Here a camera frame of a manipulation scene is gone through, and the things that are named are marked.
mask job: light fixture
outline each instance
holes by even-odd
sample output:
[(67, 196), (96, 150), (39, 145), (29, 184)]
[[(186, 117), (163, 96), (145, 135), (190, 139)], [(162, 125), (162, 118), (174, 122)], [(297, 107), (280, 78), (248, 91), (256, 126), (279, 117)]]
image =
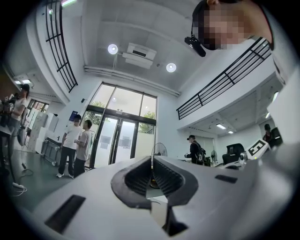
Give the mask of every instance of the light fixture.
[(274, 93), (274, 96), (273, 96), (273, 100), (272, 100), (272, 102), (274, 102), (274, 101), (275, 101), (275, 99), (277, 98), (278, 94), (279, 94), (279, 92), (275, 92), (275, 93)]
[(22, 82), (23, 82), (24, 84), (31, 83), (31, 81), (30, 81), (29, 79), (27, 79), (27, 80), (22, 80)]
[(67, 0), (67, 1), (62, 2), (61, 5), (62, 5), (63, 7), (65, 7), (66, 5), (69, 5), (70, 3), (75, 2), (75, 1), (76, 1), (76, 0)]
[(224, 126), (222, 126), (221, 124), (217, 124), (217, 127), (218, 128), (221, 128), (221, 129), (226, 129)]
[(118, 52), (118, 47), (115, 44), (110, 44), (107, 50), (110, 54), (115, 55)]
[(169, 73), (175, 72), (176, 71), (176, 65), (175, 65), (175, 63), (169, 63), (167, 65), (167, 71)]

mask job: floor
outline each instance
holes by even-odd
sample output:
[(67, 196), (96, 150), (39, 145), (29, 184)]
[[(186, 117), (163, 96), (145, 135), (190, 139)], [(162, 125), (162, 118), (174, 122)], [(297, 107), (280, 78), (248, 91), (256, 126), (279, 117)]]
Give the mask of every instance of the floor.
[[(29, 171), (24, 172), (22, 162), (25, 163), (28, 169), (33, 171), (33, 175), (20, 178), (24, 174), (31, 174)], [(68, 176), (67, 167), (65, 169), (65, 176), (61, 179), (56, 178), (58, 168), (52, 166), (51, 163), (44, 160), (37, 153), (15, 150), (12, 156), (12, 167), (16, 183), (27, 188), (27, 192), (24, 192), (20, 196), (12, 197), (12, 199), (17, 205), (22, 206), (29, 211), (33, 211), (34, 208), (51, 192), (54, 192), (72, 180)], [(14, 191), (11, 194), (18, 195), (19, 193)], [(153, 189), (150, 187), (147, 189), (147, 198), (162, 195), (163, 193), (160, 189)]]

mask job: white sneaker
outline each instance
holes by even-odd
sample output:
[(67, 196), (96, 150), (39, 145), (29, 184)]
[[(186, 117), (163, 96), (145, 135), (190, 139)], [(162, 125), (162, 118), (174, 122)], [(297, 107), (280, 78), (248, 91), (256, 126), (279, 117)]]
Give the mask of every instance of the white sneaker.
[(63, 175), (64, 175), (64, 174), (58, 173), (58, 174), (56, 175), (56, 177), (57, 177), (57, 178), (61, 178)]

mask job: standing fan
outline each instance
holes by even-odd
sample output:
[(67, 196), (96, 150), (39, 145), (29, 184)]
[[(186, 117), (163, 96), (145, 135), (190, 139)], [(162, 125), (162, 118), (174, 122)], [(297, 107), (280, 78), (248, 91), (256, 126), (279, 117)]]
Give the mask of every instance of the standing fan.
[[(157, 143), (155, 144), (155, 146), (152, 149), (152, 154), (151, 154), (151, 168), (153, 169), (153, 157), (154, 156), (168, 156), (168, 152), (167, 149), (165, 148), (165, 146), (162, 143)], [(151, 182), (150, 182), (150, 187), (155, 188), (155, 189), (159, 189), (158, 184), (156, 183), (153, 175), (151, 177)]]
[(216, 151), (212, 151), (211, 152), (211, 160), (212, 160), (212, 166), (218, 164), (218, 160), (217, 160), (217, 152)]

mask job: railing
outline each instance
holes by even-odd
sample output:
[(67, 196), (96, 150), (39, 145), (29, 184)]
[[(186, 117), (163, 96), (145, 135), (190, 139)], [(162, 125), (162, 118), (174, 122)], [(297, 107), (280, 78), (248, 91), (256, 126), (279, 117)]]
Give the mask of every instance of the railing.
[(54, 57), (56, 71), (60, 73), (69, 92), (78, 85), (73, 74), (62, 31), (62, 5), (59, 0), (46, 0), (46, 42)]
[(251, 73), (271, 55), (268, 42), (264, 38), (255, 41), (236, 61), (220, 73), (176, 111), (183, 119), (194, 111), (208, 104), (223, 92)]

